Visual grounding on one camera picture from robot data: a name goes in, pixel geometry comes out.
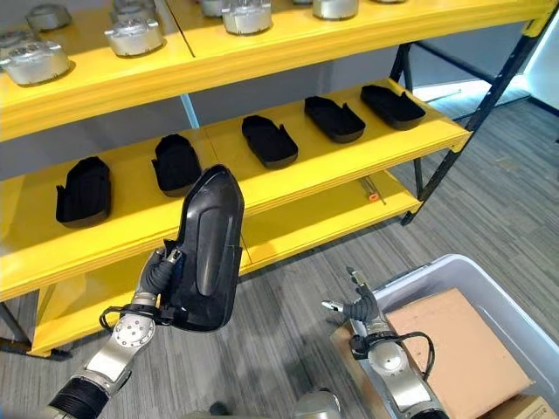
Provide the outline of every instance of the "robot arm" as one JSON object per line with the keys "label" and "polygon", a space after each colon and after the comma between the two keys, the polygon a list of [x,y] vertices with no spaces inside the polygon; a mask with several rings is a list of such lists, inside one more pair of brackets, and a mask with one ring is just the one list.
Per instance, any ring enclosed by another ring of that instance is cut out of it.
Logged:
{"label": "robot arm", "polygon": [[[422,332],[398,336],[390,328],[361,273],[353,268],[348,268],[348,273],[357,285],[355,290],[361,298],[354,304],[323,301],[322,305],[329,310],[344,313],[365,326],[367,336],[356,335],[349,343],[354,358],[358,361],[366,360],[372,369],[373,376],[370,378],[373,385],[385,390],[383,393],[388,396],[385,404],[392,413],[390,417],[448,419],[427,383],[434,363],[434,346],[429,336]],[[412,337],[423,337],[429,343],[430,356],[423,373],[415,364],[410,363],[402,346],[403,340]]]}
{"label": "robot arm", "polygon": [[106,315],[118,312],[121,318],[105,346],[52,399],[44,417],[98,417],[130,377],[132,362],[153,339],[156,323],[211,332],[229,321],[244,207],[227,168],[204,171],[184,198],[176,241],[148,259],[129,305],[101,314],[100,323],[109,330]]}
{"label": "robot arm", "polygon": [[135,356],[154,337],[157,295],[167,286],[173,266],[181,256],[177,249],[167,257],[163,250],[152,253],[141,272],[131,304],[123,310],[125,314],[114,326],[110,339],[54,396],[43,417],[94,419],[99,416],[132,374]]}

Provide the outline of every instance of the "gray carpet floor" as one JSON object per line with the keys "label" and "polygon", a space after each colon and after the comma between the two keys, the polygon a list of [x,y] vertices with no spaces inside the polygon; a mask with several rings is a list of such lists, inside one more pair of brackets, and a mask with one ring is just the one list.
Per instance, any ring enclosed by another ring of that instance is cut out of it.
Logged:
{"label": "gray carpet floor", "polygon": [[[496,109],[414,223],[382,223],[244,278],[217,333],[161,328],[102,417],[175,418],[221,400],[239,415],[288,418],[298,397],[322,386],[339,395],[345,417],[367,417],[328,339],[340,319],[320,305],[354,297],[346,264],[380,285],[466,255],[559,341],[558,134],[559,118],[527,102]],[[426,174],[441,157],[424,160]],[[411,186],[410,164],[393,173]],[[29,328],[35,298],[9,302]],[[66,362],[0,354],[1,403],[23,412],[46,404],[105,339],[75,342]]]}

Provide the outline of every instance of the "black cable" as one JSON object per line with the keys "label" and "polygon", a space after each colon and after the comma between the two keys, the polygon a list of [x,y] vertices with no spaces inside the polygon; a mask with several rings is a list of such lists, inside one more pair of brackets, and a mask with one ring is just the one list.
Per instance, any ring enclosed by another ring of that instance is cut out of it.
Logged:
{"label": "black cable", "polygon": [[425,371],[422,373],[424,381],[427,381],[429,375],[431,375],[431,371],[433,370],[433,366],[435,365],[435,345],[433,341],[423,332],[411,332],[407,334],[401,334],[398,336],[368,336],[367,337],[367,344],[369,345],[369,350],[373,348],[374,345],[377,345],[381,342],[396,342],[402,343],[404,340],[409,338],[425,338],[427,339],[427,344],[429,345],[429,355],[427,356],[427,365],[425,366]]}
{"label": "black cable", "polygon": [[99,323],[105,330],[112,332],[113,328],[108,324],[107,315],[110,313],[118,313],[121,317],[124,314],[135,314],[152,319],[155,323],[159,323],[159,309],[153,306],[142,306],[138,304],[126,304],[125,306],[110,306],[103,310],[99,316]]}

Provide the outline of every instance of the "metal canister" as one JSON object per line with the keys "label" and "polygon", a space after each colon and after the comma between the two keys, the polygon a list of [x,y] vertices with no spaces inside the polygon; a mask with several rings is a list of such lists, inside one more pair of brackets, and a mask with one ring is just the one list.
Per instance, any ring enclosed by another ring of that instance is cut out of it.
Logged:
{"label": "metal canister", "polygon": [[34,31],[51,31],[72,22],[72,16],[66,7],[53,3],[35,6],[25,18]]}
{"label": "metal canister", "polygon": [[31,41],[11,50],[0,66],[21,86],[34,85],[70,70],[70,61],[62,47],[51,41]]}
{"label": "metal canister", "polygon": [[117,6],[117,3],[114,3],[114,10],[110,13],[114,24],[131,19],[157,20],[158,18],[155,6],[150,2],[132,0],[118,4]]}
{"label": "metal canister", "polygon": [[223,0],[202,0],[202,14],[206,17],[221,17],[224,8]]}
{"label": "metal canister", "polygon": [[235,35],[252,35],[272,26],[270,0],[224,0],[225,29]]}
{"label": "metal canister", "polygon": [[105,31],[113,52],[119,57],[133,57],[156,50],[163,44],[159,24],[152,19],[130,19]]}
{"label": "metal canister", "polygon": [[347,19],[357,14],[358,0],[313,0],[313,14],[320,19]]}
{"label": "metal canister", "polygon": [[0,59],[19,45],[30,41],[38,41],[35,34],[28,30],[0,31]]}

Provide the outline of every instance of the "cardboard box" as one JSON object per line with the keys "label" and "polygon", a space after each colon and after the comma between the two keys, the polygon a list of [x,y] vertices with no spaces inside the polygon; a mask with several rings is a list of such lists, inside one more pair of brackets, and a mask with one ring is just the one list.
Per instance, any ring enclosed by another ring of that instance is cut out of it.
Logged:
{"label": "cardboard box", "polygon": [[[475,419],[518,395],[531,380],[457,289],[414,301],[387,319],[398,334],[427,333],[435,345],[429,384],[451,419]],[[424,370],[425,339],[405,343]]]}
{"label": "cardboard box", "polygon": [[539,395],[517,395],[491,410],[483,419],[557,419],[557,414]]}

